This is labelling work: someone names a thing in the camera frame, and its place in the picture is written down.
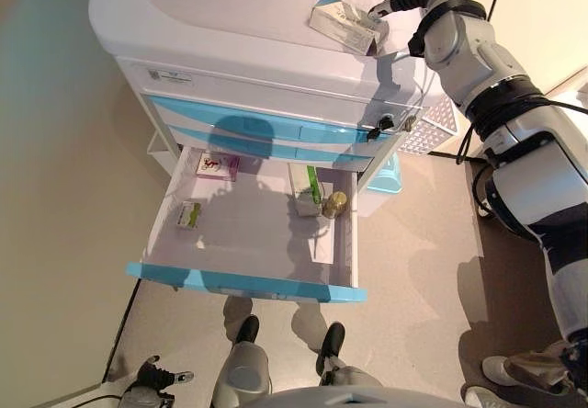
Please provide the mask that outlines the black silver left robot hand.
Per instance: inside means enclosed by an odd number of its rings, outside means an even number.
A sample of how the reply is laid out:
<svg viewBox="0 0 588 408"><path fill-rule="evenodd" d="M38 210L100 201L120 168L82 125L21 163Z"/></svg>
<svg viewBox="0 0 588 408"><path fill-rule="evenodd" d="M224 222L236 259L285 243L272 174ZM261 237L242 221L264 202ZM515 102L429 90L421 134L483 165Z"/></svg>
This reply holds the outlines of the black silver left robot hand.
<svg viewBox="0 0 588 408"><path fill-rule="evenodd" d="M189 383L195 378L193 371L181 371L173 373L164 368L159 368L157 363L160 360L159 355L148 357L139 368L135 386L146 387L155 391L162 391L176 384Z"/></svg>

